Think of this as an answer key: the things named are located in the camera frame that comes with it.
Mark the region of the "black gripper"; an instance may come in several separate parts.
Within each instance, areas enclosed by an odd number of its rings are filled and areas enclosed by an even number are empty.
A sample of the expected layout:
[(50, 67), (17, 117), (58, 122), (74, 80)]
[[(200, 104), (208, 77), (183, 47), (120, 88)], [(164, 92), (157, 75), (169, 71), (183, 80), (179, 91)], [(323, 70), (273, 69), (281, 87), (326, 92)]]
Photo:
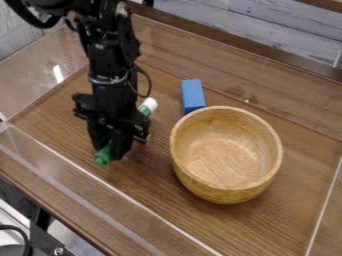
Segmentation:
[(93, 149), (98, 151), (110, 144), (110, 158), (120, 160), (130, 150), (132, 141), (145, 142), (150, 121), (138, 112), (137, 98), (141, 95), (137, 79), (112, 81), (89, 79), (92, 93), (74, 93), (73, 115), (86, 121), (86, 130)]

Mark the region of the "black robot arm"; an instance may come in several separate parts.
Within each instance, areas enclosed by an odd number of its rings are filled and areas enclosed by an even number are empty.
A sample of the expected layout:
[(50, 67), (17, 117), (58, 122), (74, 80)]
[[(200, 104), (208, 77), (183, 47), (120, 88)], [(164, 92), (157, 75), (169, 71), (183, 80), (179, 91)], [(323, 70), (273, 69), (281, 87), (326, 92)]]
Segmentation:
[(62, 21), (78, 35), (88, 58), (89, 94), (72, 95), (73, 115), (86, 122), (93, 148), (105, 149), (110, 160), (129, 152), (134, 141), (145, 142), (149, 118), (136, 101), (146, 97), (137, 89), (136, 65), (140, 42), (132, 26), (126, 0), (4, 0), (33, 27), (52, 28)]

